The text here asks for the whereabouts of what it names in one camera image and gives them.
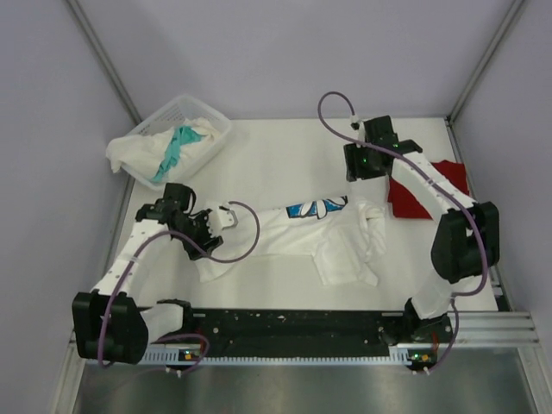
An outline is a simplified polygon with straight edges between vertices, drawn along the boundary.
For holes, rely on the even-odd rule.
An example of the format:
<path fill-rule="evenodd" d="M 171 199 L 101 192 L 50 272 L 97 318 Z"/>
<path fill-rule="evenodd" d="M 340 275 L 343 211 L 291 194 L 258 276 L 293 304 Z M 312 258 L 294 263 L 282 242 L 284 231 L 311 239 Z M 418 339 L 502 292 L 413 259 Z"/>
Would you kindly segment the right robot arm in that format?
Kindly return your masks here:
<path fill-rule="evenodd" d="M 498 207 L 464 193 L 433 166 L 416 142 L 400 140 L 389 116 L 366 121 L 351 116 L 350 124 L 358 141 L 344 147 L 347 180 L 387 176 L 402 185 L 436 224 L 430 276 L 407 300 L 402 316 L 404 336 L 427 342 L 449 327 L 450 301 L 461 295 L 457 284 L 480 277 L 473 290 L 480 292 L 489 269 L 499 262 Z"/>

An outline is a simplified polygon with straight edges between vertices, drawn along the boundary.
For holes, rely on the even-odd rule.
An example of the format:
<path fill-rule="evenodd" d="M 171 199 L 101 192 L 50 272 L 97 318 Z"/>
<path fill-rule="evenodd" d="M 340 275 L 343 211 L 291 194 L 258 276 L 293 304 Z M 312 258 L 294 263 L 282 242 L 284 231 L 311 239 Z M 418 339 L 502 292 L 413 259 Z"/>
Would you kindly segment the white peace flower t-shirt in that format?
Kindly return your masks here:
<path fill-rule="evenodd" d="M 222 231 L 214 256 L 235 259 L 254 246 L 252 257 L 312 259 L 323 285 L 379 283 L 386 253 L 385 209 L 365 198 L 337 196 L 252 215 L 235 210 L 237 225 Z"/>

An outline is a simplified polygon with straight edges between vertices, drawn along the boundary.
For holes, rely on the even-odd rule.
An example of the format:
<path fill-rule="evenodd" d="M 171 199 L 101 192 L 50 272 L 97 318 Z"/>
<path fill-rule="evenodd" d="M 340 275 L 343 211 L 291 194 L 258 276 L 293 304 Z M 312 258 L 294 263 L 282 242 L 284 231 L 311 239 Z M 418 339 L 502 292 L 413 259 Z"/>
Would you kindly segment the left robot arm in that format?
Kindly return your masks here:
<path fill-rule="evenodd" d="M 190 305 L 180 299 L 136 300 L 154 275 L 154 264 L 179 234 L 190 260 L 222 245 L 222 230 L 236 223 L 224 206 L 194 212 L 196 194 L 186 185 L 169 184 L 161 198 L 136 213 L 130 236 L 110 269 L 90 292 L 72 301 L 78 355 L 83 359 L 136 364 L 147 346 L 165 335 L 186 342 L 195 334 Z"/>

